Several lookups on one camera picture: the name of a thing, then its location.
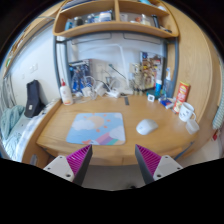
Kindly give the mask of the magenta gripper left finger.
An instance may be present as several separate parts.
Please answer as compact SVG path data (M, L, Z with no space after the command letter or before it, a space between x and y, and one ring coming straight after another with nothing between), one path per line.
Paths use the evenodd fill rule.
M92 157L92 146L87 145L68 156L59 155L45 171L81 186Z

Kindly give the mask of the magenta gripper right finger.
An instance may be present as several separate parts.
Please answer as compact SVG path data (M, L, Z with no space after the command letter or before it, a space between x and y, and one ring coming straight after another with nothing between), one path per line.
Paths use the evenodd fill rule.
M182 166L169 155L160 156L138 144L135 145L135 156L146 184L182 169Z

